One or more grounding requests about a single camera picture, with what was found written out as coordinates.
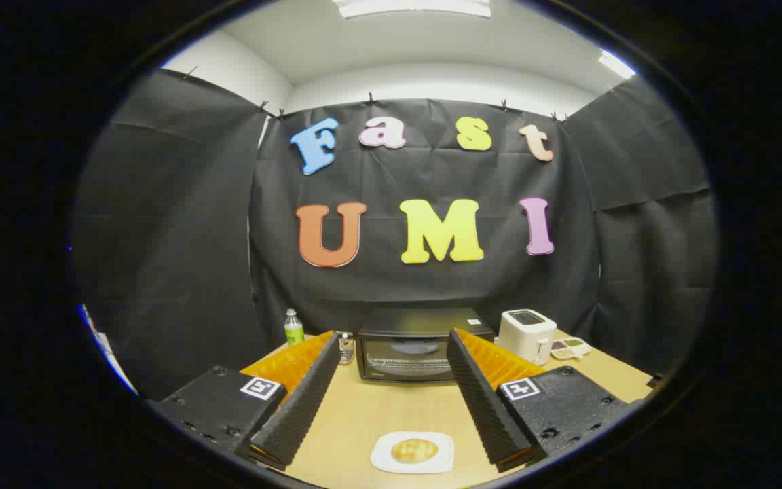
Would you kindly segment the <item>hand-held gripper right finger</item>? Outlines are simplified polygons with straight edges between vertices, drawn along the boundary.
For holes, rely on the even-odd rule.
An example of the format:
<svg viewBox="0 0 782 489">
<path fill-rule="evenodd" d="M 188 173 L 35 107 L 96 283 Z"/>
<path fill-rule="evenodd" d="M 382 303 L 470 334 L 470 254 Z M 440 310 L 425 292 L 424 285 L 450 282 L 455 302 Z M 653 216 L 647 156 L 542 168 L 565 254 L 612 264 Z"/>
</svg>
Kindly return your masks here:
<svg viewBox="0 0 782 489">
<path fill-rule="evenodd" d="M 633 409 L 573 366 L 541 369 L 460 328 L 448 334 L 447 359 L 498 471 L 567 452 Z"/>
</svg>

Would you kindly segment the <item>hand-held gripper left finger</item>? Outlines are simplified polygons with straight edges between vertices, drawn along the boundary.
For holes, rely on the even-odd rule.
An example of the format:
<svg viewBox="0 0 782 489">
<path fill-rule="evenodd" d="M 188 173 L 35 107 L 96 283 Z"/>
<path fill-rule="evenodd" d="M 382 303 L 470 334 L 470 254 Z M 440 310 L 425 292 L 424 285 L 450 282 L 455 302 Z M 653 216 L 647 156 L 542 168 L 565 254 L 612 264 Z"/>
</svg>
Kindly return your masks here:
<svg viewBox="0 0 782 489">
<path fill-rule="evenodd" d="M 340 358 L 339 334 L 325 332 L 244 369 L 213 366 L 152 408 L 209 448 L 285 470 Z"/>
</svg>

